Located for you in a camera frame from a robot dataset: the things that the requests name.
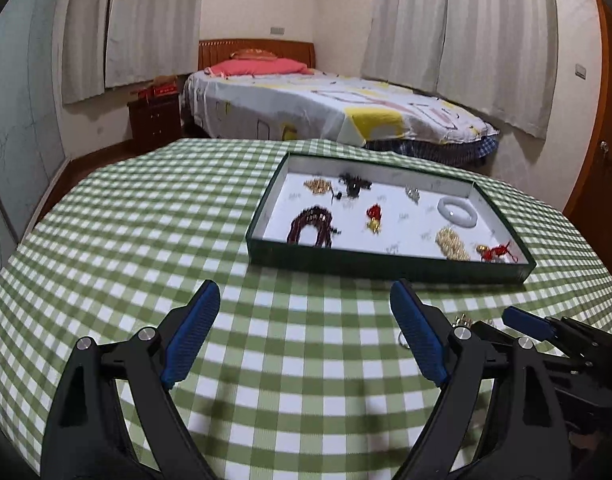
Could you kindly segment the pearl rhinestone flower brooch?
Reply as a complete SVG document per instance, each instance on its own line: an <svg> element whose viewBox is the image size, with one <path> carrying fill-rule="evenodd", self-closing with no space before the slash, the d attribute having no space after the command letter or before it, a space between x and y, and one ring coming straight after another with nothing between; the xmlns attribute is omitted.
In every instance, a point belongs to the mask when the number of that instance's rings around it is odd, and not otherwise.
<svg viewBox="0 0 612 480"><path fill-rule="evenodd" d="M452 322L453 327L465 327L465 328L468 328L469 330L474 325L477 325L477 326L487 325L492 328L496 327L496 324L494 324L494 321L492 320L492 318L484 318L483 320L473 320L473 318L470 318L465 313L457 315Z"/></svg>

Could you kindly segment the red knot gold charm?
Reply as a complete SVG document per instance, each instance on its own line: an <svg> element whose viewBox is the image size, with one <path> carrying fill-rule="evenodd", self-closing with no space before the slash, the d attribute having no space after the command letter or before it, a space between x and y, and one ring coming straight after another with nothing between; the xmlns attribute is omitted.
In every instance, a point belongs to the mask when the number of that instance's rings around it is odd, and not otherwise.
<svg viewBox="0 0 612 480"><path fill-rule="evenodd" d="M373 234L379 234L382 229L382 208L379 204L374 204L365 211L367 215L367 228Z"/></svg>

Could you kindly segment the white jade bangle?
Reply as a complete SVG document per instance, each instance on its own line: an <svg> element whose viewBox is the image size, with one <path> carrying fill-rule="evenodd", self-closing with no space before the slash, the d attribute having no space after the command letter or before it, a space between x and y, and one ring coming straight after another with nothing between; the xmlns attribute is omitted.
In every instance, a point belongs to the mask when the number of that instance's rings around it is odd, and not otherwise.
<svg viewBox="0 0 612 480"><path fill-rule="evenodd" d="M437 211L441 217L455 226L461 226L464 229L474 229L477 226L477 211L465 200L445 196L438 200Z"/></svg>

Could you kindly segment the silver crystal brooch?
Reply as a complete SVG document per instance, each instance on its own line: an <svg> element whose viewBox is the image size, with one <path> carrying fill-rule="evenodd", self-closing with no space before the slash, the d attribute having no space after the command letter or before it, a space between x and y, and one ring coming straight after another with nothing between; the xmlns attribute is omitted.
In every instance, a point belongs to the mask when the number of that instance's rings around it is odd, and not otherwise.
<svg viewBox="0 0 612 480"><path fill-rule="evenodd" d="M406 188L405 192L406 196L408 196L412 202L416 204L420 203L421 193L417 188Z"/></svg>

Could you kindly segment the gold rhinestone brooch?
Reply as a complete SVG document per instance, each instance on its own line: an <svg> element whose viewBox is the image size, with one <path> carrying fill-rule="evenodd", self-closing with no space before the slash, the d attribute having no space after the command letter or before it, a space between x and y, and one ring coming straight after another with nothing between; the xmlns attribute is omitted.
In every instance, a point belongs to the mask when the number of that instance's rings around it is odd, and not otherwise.
<svg viewBox="0 0 612 480"><path fill-rule="evenodd" d="M310 179L304 182L304 187L307 188L313 195L324 195L333 192L333 185L327 179Z"/></svg>

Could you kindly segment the red knot charm in box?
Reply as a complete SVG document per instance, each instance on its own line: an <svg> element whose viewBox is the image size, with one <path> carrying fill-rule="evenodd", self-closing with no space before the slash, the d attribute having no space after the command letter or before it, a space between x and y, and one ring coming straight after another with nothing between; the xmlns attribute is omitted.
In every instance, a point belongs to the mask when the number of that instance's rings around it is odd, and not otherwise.
<svg viewBox="0 0 612 480"><path fill-rule="evenodd" d="M475 247L475 252L477 252L480 260L484 262L500 263L510 260L513 263L519 263L519 258L511 252L511 245L511 240L496 246L479 244Z"/></svg>

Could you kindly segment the brown wooden door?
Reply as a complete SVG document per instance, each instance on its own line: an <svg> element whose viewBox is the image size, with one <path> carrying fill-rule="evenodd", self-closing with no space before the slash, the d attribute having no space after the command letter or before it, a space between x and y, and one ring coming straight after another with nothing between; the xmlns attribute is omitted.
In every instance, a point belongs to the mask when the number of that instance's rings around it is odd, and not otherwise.
<svg viewBox="0 0 612 480"><path fill-rule="evenodd" d="M586 158L564 215L612 274L612 11L596 0L602 64L600 96Z"/></svg>

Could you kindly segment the dark green cardboard box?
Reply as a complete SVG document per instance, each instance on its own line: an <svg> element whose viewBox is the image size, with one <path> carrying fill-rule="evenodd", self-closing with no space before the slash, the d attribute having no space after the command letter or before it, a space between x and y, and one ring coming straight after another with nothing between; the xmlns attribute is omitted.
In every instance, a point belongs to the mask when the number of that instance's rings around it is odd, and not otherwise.
<svg viewBox="0 0 612 480"><path fill-rule="evenodd" d="M333 192L313 195L310 179ZM406 188L421 193L416 204ZM470 203L477 226L455 226L437 211L440 198ZM382 208L382 229L365 211ZM249 260L281 270L440 284L522 284L537 263L491 197L472 179L439 171L342 157L285 154L263 192L245 235ZM481 261L475 247L511 240L510 260Z"/></svg>

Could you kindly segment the dark wooden nightstand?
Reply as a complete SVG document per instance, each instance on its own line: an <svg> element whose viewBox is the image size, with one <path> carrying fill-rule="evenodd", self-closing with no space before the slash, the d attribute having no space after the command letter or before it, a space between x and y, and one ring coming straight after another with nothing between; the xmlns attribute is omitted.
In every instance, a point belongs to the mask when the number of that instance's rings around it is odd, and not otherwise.
<svg viewBox="0 0 612 480"><path fill-rule="evenodd" d="M132 140L141 154L183 137L178 93L129 102L128 113Z"/></svg>

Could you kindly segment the red boxes on nightstand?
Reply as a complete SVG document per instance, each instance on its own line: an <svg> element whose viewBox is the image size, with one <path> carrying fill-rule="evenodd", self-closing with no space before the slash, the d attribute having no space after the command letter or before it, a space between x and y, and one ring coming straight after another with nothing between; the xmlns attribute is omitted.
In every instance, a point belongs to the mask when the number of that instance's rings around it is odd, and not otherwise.
<svg viewBox="0 0 612 480"><path fill-rule="evenodd" d="M149 103L161 99L178 98L179 78L176 75L157 76L146 86L130 92L130 103Z"/></svg>

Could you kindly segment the pink pillow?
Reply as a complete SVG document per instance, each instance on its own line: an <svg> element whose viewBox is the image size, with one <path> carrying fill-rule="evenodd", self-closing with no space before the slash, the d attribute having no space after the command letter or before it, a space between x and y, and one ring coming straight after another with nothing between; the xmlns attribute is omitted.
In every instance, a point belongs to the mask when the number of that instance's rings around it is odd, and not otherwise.
<svg viewBox="0 0 612 480"><path fill-rule="evenodd" d="M305 63L291 58L273 60L231 60L206 67L204 73L213 77L269 76L269 75L312 75L313 69Z"/></svg>

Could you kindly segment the wooden headboard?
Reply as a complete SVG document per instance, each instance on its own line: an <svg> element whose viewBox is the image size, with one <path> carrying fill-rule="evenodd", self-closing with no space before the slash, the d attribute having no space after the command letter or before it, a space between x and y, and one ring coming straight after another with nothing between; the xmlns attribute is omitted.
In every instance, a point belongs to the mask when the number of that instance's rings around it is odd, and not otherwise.
<svg viewBox="0 0 612 480"><path fill-rule="evenodd" d="M230 55L242 49L260 49L272 52L279 58L291 58L315 68L315 45L312 42L261 38L227 38L199 40L197 47L197 69L223 62Z"/></svg>

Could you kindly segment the orange patterned pillow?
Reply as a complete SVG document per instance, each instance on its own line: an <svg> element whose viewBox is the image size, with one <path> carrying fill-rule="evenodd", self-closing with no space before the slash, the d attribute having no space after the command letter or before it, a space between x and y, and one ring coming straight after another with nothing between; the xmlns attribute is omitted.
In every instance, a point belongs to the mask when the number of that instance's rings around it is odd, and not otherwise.
<svg viewBox="0 0 612 480"><path fill-rule="evenodd" d="M230 58L236 61L263 61L270 62L278 58L278 55L263 49L240 49L230 54Z"/></svg>

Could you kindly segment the right white curtain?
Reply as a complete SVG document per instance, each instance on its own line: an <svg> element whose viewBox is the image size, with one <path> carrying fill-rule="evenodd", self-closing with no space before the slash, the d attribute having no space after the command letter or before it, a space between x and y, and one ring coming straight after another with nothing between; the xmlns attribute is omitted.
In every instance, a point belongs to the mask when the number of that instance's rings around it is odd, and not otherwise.
<svg viewBox="0 0 612 480"><path fill-rule="evenodd" d="M361 73L543 139L557 63L555 0L375 0Z"/></svg>

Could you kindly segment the wall switch plate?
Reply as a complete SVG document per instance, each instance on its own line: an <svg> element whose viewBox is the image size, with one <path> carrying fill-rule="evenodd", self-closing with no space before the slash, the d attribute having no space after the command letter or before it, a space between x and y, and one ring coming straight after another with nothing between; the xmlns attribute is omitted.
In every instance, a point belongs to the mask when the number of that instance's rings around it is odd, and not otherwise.
<svg viewBox="0 0 612 480"><path fill-rule="evenodd" d="M586 68L581 64L576 64L575 75L581 79L586 79Z"/></svg>

